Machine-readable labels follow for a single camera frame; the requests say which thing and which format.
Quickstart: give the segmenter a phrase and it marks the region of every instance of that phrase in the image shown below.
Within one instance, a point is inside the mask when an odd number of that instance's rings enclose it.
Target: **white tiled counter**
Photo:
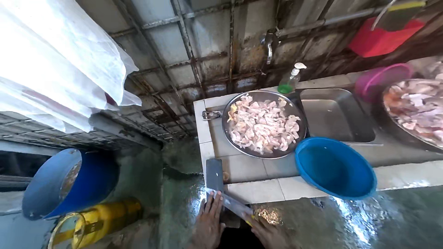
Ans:
[[[347,87],[355,80],[355,73],[337,75],[306,82],[303,88]],[[276,92],[276,87],[266,88]],[[229,174],[225,183],[227,194],[247,203],[277,202],[326,196],[327,194],[308,185],[298,174],[295,166],[294,153],[275,160],[251,157],[234,148],[226,139],[221,118],[204,121],[201,113],[222,111],[235,94],[208,98],[194,102],[198,140],[202,157],[203,174],[206,181],[206,160],[219,158],[222,160],[223,171]],[[352,148],[361,153],[372,165],[377,167],[382,159],[402,158],[409,156],[429,156],[425,151],[411,148],[399,148],[395,143],[385,140],[386,146],[358,146]],[[378,190],[398,189],[407,187],[427,187],[443,184],[443,161],[427,163],[409,163],[374,168],[378,179]]]

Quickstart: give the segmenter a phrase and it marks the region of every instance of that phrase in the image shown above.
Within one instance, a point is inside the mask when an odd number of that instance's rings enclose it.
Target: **white cloth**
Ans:
[[[89,132],[91,114],[141,105],[124,90],[138,70],[75,0],[0,0],[0,111]]]

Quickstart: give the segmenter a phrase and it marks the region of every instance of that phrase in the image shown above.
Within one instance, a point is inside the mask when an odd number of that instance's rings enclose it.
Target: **raw chicken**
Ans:
[[[383,96],[388,113],[410,133],[443,148],[443,81],[413,79]]]
[[[286,151],[299,138],[297,121],[300,120],[295,115],[285,117],[286,104],[281,97],[277,104],[269,100],[253,102],[252,96],[242,96],[228,112],[232,141],[260,154],[276,149]]]

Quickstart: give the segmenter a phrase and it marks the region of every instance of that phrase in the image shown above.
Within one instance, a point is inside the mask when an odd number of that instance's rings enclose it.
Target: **pink plastic basin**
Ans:
[[[399,63],[387,67],[378,67],[363,73],[355,82],[355,92],[365,102],[374,103],[383,90],[391,83],[410,79],[412,69],[407,64]]]

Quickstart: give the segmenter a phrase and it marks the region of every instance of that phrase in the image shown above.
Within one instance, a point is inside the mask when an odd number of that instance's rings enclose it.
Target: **hand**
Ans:
[[[246,221],[251,225],[251,232],[260,240],[266,249],[292,249],[287,234],[280,227],[275,227],[268,223],[264,218],[258,216],[258,220],[243,213]]]
[[[200,211],[192,230],[191,244],[188,249],[215,249],[220,244],[220,237],[226,225],[220,223],[220,213],[223,207],[222,193],[217,192],[214,198],[214,192],[211,192],[208,203],[200,204]]]

